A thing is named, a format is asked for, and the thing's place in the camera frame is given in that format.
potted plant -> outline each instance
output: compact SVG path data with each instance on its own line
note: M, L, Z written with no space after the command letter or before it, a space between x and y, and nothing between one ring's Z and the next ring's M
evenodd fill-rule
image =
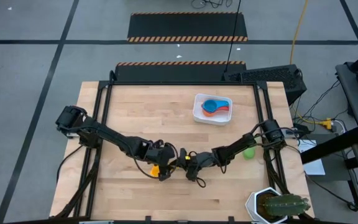
M307 198L293 194L279 194L271 187L252 192L246 208L253 221L266 224L284 222L289 216L299 215L310 208Z

hexagonal pot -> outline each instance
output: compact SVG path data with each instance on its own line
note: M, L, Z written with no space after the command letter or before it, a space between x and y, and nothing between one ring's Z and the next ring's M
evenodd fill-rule
M274 190L271 187L268 187L266 189L263 189L261 191L258 192L252 192L251 195L249 196L247 202L246 202L246 209L248 211L249 216L251 217L251 219L253 221L257 221L257 222L261 222L264 224L279 224L281 222L284 222L285 220L288 219L288 216L285 217L277 217L274 220L266 220L262 215L258 214L257 212L257 198L258 195L261 195L263 193L272 193L275 195L281 195L280 193L278 193L276 190Z

cactus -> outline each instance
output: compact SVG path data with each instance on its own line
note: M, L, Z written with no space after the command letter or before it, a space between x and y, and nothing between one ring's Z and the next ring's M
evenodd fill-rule
M298 195L285 194L266 198L263 206L271 216L299 215L310 208L307 198Z

green ball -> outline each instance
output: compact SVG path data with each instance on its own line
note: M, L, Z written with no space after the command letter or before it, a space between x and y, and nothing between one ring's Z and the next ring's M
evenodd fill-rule
M255 156L255 147L250 147L242 152L242 156L244 156L244 159L253 159Z

green object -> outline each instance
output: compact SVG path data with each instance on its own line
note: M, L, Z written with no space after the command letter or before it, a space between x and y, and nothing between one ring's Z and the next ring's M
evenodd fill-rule
M310 208L308 201L299 195L285 194L267 198L263 206L271 216L293 216L307 211Z
M255 156L255 147L250 147L242 152L244 159L252 159Z

